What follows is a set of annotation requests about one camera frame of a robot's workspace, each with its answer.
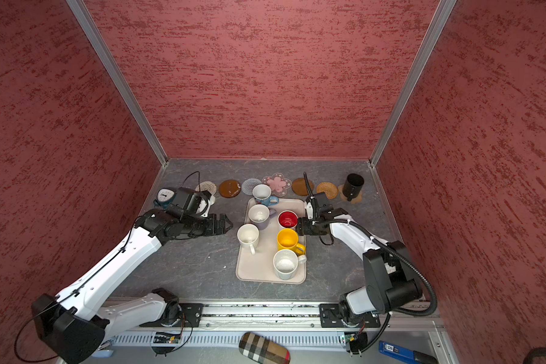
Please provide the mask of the red interior mug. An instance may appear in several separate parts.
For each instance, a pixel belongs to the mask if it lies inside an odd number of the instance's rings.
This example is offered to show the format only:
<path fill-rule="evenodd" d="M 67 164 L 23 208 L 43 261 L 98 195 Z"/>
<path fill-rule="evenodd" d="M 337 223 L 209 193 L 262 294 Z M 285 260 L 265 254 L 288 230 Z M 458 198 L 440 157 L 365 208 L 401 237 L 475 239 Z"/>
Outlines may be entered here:
<path fill-rule="evenodd" d="M 299 217 L 295 212 L 283 211 L 278 215 L 278 223 L 283 229 L 295 229 L 299 222 Z"/>

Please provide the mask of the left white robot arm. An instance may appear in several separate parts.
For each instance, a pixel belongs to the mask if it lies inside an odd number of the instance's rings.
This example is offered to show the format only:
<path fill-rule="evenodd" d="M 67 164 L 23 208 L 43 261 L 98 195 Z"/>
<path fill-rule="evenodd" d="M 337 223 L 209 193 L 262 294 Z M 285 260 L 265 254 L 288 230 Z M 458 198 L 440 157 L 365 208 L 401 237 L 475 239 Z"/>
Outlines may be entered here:
<path fill-rule="evenodd" d="M 118 306 L 103 305 L 115 289 L 153 253 L 171 241 L 226 234 L 225 214 L 174 217 L 152 209 L 138 217 L 127 236 L 94 267 L 55 296 L 44 294 L 31 306 L 41 341 L 67 363 L 81 363 L 104 341 L 138 325 L 171 327 L 184 320 L 177 296 L 159 288 Z"/>

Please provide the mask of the black mug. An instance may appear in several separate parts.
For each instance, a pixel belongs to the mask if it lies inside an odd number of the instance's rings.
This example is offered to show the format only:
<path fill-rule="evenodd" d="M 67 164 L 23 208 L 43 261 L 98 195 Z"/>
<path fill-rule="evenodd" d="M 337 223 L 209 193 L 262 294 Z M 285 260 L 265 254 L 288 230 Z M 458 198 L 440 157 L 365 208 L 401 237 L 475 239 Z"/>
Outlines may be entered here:
<path fill-rule="evenodd" d="M 351 202 L 359 196 L 364 183 L 363 176 L 359 174 L 351 173 L 347 176 L 342 189 L 342 193 L 347 201 Z"/>

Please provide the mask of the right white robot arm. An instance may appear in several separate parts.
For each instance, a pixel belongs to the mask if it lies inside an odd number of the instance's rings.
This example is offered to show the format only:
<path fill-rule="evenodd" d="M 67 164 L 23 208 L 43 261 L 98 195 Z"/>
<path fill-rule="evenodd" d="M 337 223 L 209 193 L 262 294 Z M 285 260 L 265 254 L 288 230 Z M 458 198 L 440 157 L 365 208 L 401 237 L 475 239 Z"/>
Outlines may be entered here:
<path fill-rule="evenodd" d="M 400 241 L 389 242 L 369 232 L 355 222 L 343 209 L 299 218 L 300 236 L 328 235 L 346 244 L 362 260 L 365 284 L 343 294 L 338 303 L 337 317 L 346 325 L 359 324 L 365 314 L 400 312 L 424 316 L 432 313 L 409 311 L 403 306 L 419 299 L 426 289 L 432 295 L 432 285 L 410 261 L 406 246 Z"/>

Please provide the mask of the beige serving tray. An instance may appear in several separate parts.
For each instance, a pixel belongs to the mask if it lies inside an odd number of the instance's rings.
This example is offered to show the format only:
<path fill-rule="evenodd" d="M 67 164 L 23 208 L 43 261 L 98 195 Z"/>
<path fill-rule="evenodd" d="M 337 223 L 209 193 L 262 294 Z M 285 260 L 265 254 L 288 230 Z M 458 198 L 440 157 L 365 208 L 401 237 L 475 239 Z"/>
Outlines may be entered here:
<path fill-rule="evenodd" d="M 254 199 L 247 203 L 245 223 L 250 223 L 249 211 L 256 205 Z M 272 206 L 278 213 L 283 211 L 295 212 L 298 218 L 306 216 L 305 203 L 296 199 L 280 199 L 279 203 Z M 256 254 L 252 255 L 250 248 L 239 248 L 236 276 L 241 281 L 253 281 L 259 283 L 275 283 L 286 285 L 301 285 L 306 280 L 307 263 L 300 264 L 294 277 L 282 280 L 275 274 L 274 256 L 277 253 L 277 235 L 281 226 L 277 216 L 271 217 L 268 227 L 259 233 L 259 244 Z"/>

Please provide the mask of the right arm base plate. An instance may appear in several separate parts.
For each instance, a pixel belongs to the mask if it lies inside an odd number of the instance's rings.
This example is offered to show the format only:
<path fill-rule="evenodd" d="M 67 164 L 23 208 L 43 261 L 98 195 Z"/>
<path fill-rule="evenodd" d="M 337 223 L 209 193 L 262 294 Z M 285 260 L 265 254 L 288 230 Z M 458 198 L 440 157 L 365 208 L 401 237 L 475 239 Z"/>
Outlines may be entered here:
<path fill-rule="evenodd" d="M 319 306 L 321 326 L 328 328 L 377 329 L 381 326 L 380 319 L 371 312 L 355 314 L 350 311 L 346 301 L 339 303 L 321 303 Z"/>

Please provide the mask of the dark glossy brown coaster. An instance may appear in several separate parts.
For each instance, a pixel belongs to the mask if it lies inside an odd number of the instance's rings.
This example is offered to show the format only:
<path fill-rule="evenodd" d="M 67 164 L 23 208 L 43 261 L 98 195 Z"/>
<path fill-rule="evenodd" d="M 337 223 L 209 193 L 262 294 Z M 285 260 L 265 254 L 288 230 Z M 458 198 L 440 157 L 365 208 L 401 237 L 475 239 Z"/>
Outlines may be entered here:
<path fill-rule="evenodd" d="M 241 184 L 234 179 L 225 180 L 218 186 L 218 192 L 223 198 L 234 198 L 241 193 Z"/>

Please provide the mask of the grey round coaster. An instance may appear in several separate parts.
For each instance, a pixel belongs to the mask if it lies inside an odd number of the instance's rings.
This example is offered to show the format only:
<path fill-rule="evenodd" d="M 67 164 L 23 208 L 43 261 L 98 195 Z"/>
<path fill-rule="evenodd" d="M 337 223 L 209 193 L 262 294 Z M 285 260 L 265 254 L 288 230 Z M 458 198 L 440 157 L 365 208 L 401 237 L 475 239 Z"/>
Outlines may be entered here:
<path fill-rule="evenodd" d="M 248 196 L 252 196 L 253 195 L 253 189 L 260 185 L 262 183 L 261 180 L 259 180 L 258 178 L 248 178 L 247 180 L 245 180 L 242 185 L 241 185 L 241 192 L 243 194 L 246 194 Z"/>

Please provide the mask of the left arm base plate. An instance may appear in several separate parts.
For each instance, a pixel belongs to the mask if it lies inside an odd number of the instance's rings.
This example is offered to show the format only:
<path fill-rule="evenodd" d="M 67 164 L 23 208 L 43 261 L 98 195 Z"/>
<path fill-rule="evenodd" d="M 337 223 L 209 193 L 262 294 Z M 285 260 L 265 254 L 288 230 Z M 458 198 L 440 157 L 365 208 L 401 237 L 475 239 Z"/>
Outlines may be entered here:
<path fill-rule="evenodd" d="M 160 319 L 160 325 L 166 328 L 181 326 L 198 328 L 203 309 L 202 303 L 170 303 Z"/>

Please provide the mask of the brown wooden coaster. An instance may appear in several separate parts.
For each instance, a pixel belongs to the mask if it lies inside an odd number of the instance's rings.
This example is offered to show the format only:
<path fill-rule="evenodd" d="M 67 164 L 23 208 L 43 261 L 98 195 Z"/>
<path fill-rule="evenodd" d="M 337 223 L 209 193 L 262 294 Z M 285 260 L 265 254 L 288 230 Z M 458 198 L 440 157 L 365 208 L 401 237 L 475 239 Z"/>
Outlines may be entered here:
<path fill-rule="evenodd" d="M 306 180 L 303 177 L 299 177 L 292 181 L 291 189 L 298 196 L 307 197 L 309 195 L 308 190 L 315 190 L 315 184 L 311 180 L 308 180 L 308 183 L 309 187 L 306 186 Z"/>

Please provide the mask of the cork coaster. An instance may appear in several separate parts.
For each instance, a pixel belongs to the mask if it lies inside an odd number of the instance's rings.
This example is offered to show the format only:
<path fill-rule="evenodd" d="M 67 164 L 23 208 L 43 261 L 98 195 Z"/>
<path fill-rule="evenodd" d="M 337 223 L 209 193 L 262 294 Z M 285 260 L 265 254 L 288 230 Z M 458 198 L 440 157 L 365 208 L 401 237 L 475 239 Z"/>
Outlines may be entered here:
<path fill-rule="evenodd" d="M 339 197 L 341 198 L 342 201 L 349 202 L 351 204 L 357 204 L 362 202 L 362 198 L 363 198 L 362 190 L 359 192 L 357 197 L 353 198 L 352 200 L 348 200 L 347 197 L 343 194 L 343 188 L 344 188 L 344 185 L 340 185 L 338 187 Z"/>

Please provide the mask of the white patterned round coaster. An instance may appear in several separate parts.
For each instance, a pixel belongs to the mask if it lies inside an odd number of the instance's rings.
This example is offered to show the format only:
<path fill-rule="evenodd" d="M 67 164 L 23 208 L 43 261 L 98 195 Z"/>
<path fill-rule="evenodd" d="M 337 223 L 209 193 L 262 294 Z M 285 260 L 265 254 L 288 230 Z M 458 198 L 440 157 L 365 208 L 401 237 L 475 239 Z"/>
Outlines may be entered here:
<path fill-rule="evenodd" d="M 218 187 L 216 186 L 216 184 L 214 182 L 203 181 L 203 182 L 200 182 L 200 184 L 197 186 L 197 190 L 200 191 L 200 192 L 207 191 L 211 195 L 215 196 L 217 191 L 218 191 Z"/>

